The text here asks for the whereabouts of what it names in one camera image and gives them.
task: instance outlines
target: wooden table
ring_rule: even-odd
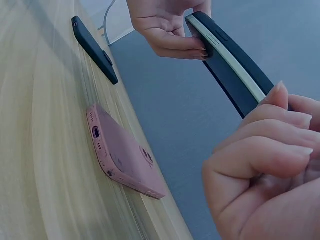
[[[75,39],[75,15],[111,54],[77,0],[0,1],[0,239],[192,239],[170,194],[151,199],[100,169],[91,104],[148,143],[121,79]]]

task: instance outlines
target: cable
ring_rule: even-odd
[[[116,0],[112,0],[110,6],[108,7],[108,9],[105,12],[104,20],[103,20],[104,37],[105,37],[105,40],[106,40],[106,43],[108,44],[108,46],[110,45],[110,41],[109,41],[109,38],[108,38],[107,26],[106,26],[107,25],[107,15],[108,15],[111,7],[114,5],[115,2],[116,2]]]

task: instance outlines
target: phone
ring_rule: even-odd
[[[113,63],[108,54],[101,49],[97,41],[90,34],[78,16],[71,19],[73,33],[79,44],[101,69],[109,81],[116,85],[119,81],[113,68]]]
[[[165,184],[151,154],[98,104],[86,110],[99,164],[112,180],[147,196],[165,197]]]
[[[192,35],[206,47],[204,65],[244,119],[271,91],[273,83],[208,15],[195,12],[185,21]]]

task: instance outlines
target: gray floor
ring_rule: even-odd
[[[268,77],[319,99],[319,0],[215,0],[214,20]],[[195,240],[220,239],[201,165],[241,119],[199,61],[157,57],[133,32],[111,46],[163,175]]]

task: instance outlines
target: pink phone case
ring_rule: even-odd
[[[165,186],[147,150],[98,104],[89,107],[86,115],[104,173],[145,195],[163,198]]]

